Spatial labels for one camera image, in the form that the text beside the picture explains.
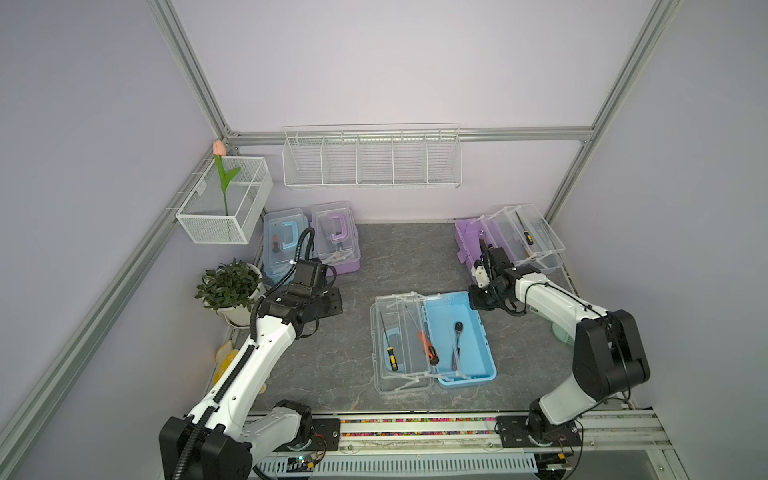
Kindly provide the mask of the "purple toolbox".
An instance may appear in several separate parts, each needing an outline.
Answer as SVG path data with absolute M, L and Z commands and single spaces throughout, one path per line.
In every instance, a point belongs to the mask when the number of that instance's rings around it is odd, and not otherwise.
M 350 203 L 337 201 L 313 205 L 310 213 L 316 256 L 324 264 L 334 266 L 338 274 L 358 271 L 361 248 Z
M 545 275 L 562 267 L 565 246 L 534 204 L 455 222 L 458 259 L 469 271 L 480 260 L 480 237 L 488 248 L 502 248 L 515 266 L 530 264 Z

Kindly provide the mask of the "blue toolbox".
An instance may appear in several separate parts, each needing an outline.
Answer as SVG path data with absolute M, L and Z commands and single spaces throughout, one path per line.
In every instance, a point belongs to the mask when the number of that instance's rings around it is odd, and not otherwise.
M 399 366 L 390 369 L 379 313 L 383 314 Z M 370 308 L 374 384 L 383 395 L 481 385 L 494 380 L 497 367 L 479 312 L 466 291 L 380 296 Z M 458 371 L 451 367 L 454 324 L 462 322 Z
M 268 213 L 264 218 L 263 269 L 265 277 L 276 284 L 290 270 L 300 234 L 309 220 L 300 208 Z

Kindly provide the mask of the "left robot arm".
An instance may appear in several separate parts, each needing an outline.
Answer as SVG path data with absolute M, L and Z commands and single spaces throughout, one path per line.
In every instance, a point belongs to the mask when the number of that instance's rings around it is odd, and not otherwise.
M 184 417 L 171 417 L 159 433 L 166 479 L 246 479 L 254 463 L 280 447 L 311 445 L 309 406 L 278 402 L 252 424 L 249 412 L 280 357 L 308 324 L 343 311 L 330 266 L 299 259 L 284 292 L 272 291 L 252 310 L 250 333 L 220 380 Z

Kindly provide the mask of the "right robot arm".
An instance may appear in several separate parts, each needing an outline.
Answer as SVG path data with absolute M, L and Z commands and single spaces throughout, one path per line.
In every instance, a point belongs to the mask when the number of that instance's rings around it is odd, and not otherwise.
M 479 241 L 479 269 L 469 288 L 474 310 L 502 310 L 513 317 L 534 310 L 574 341 L 572 373 L 529 407 L 525 431 L 533 444 L 548 446 L 576 427 L 576 419 L 609 397 L 650 379 L 651 371 L 635 318 L 606 310 L 558 287 L 530 265 L 516 266 L 504 249 Z

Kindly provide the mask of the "yellow black screwdriver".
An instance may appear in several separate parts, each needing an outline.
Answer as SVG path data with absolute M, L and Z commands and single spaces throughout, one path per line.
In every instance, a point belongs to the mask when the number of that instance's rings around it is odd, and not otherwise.
M 396 358 L 396 355 L 395 355 L 395 352 L 394 352 L 394 348 L 393 348 L 393 346 L 392 346 L 392 344 L 390 342 L 388 331 L 387 331 L 387 326 L 385 324 L 384 317 L 383 317 L 382 313 L 379 313 L 379 319 L 380 319 L 380 323 L 381 323 L 381 327 L 382 327 L 382 333 L 383 333 L 384 341 L 385 341 L 386 347 L 387 347 L 387 356 L 388 356 L 388 360 L 389 360 L 389 364 L 390 364 L 390 369 L 393 372 L 398 372 L 399 371 L 399 366 L 398 366 L 398 363 L 397 363 L 397 358 Z

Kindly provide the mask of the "green dustpan brush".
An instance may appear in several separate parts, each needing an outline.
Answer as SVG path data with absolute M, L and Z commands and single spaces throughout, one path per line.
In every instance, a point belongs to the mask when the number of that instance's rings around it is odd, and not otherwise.
M 553 322 L 551 330 L 555 338 L 561 343 L 573 347 L 575 345 L 576 324 Z

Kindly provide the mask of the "potted green plant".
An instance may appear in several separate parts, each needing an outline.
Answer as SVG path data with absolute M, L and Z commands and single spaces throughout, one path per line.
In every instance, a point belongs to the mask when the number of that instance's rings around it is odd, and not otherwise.
M 195 299 L 233 328 L 246 329 L 257 298 L 265 292 L 261 271 L 251 263 L 233 259 L 203 273 Z

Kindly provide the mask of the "pink artificial tulip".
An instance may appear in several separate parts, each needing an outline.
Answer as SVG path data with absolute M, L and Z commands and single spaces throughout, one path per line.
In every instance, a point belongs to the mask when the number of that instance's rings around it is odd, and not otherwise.
M 223 157 L 227 155 L 226 146 L 222 140 L 216 140 L 212 145 L 213 159 L 216 166 L 216 170 L 219 176 L 219 185 L 222 193 L 224 211 L 226 215 L 229 215 L 229 205 L 227 191 L 230 183 L 238 176 L 241 171 L 240 167 L 234 167 L 231 170 L 227 170 L 224 166 Z

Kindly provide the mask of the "white mesh wall basket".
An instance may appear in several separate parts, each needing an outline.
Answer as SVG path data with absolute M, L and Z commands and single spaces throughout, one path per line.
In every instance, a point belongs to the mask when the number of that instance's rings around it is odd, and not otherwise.
M 176 220 L 196 244 L 246 245 L 273 188 L 263 157 L 224 156 L 227 170 L 240 167 L 230 183 L 225 214 L 219 176 L 211 159 L 176 212 Z

